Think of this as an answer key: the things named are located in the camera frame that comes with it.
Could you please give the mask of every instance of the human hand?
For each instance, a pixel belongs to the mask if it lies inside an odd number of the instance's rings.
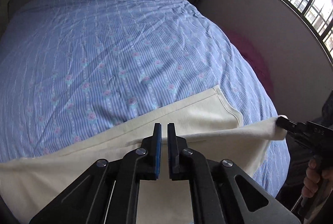
[[[315,170],[317,163],[314,159],[309,161],[309,167],[306,170],[306,177],[304,178],[304,187],[302,189],[302,196],[305,198],[312,198],[318,190],[317,183],[320,181],[320,175]],[[329,180],[328,189],[331,191],[333,186],[333,169],[324,170],[322,177]]]

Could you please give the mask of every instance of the blue bedsheet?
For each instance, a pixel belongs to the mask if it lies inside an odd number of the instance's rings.
[[[219,84],[244,124],[276,116],[249,64],[186,0],[34,0],[0,43],[0,161],[55,152]],[[272,142],[254,179],[289,165]]]

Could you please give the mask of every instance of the window sill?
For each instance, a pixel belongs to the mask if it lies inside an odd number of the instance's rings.
[[[300,16],[300,14],[297,13],[292,7],[290,7],[290,6],[289,6],[284,0],[280,0],[280,1],[281,1],[286,7],[288,7],[289,10],[291,10],[291,11],[294,13],[294,15],[296,15],[296,16],[302,21],[302,23],[304,24],[304,26],[307,27],[307,29],[311,32],[313,38],[316,40],[316,42],[317,42],[317,43],[320,45],[320,47],[322,48],[324,54],[326,55],[327,59],[329,60],[330,64],[331,64],[332,67],[333,67],[333,58],[332,58],[331,54],[329,53],[329,51],[328,51],[326,45],[324,44],[324,42],[321,40],[319,34],[318,34],[316,31],[313,31],[313,30],[311,29],[311,27],[307,24],[308,21],[307,21],[307,20],[304,20],[305,17],[302,18],[302,17]]]

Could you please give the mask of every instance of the silver screw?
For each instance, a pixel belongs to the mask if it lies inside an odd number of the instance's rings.
[[[183,150],[183,154],[184,155],[191,155],[191,154],[193,154],[193,151],[190,148],[185,148]]]
[[[96,165],[99,168],[103,168],[103,167],[105,167],[107,165],[107,163],[108,162],[105,159],[99,159],[99,160],[97,160]]]
[[[144,148],[138,148],[135,153],[138,154],[138,155],[144,155],[146,153],[146,149]]]
[[[229,160],[229,159],[222,160],[222,165],[224,165],[227,168],[232,167],[233,164],[234,163],[231,160]]]

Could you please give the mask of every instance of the person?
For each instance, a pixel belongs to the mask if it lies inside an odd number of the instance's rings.
[[[320,181],[320,175],[316,171],[317,163],[314,159],[309,161],[309,167],[306,170],[306,177],[304,178],[304,187],[302,189],[302,196],[312,198],[318,190],[317,183]],[[333,169],[324,170],[322,177],[329,180],[329,190],[333,187]]]
[[[317,163],[314,159],[309,161],[309,167],[306,169],[306,177],[304,178],[304,186],[302,188],[302,196],[304,198],[312,198],[314,194],[318,191],[317,183],[320,181],[321,177],[328,179],[329,183],[323,192],[322,199],[319,201],[318,206],[314,209],[308,218],[304,219],[304,224],[310,224],[313,222],[319,211],[324,206],[333,187],[333,168],[324,170],[321,176],[316,171]]]

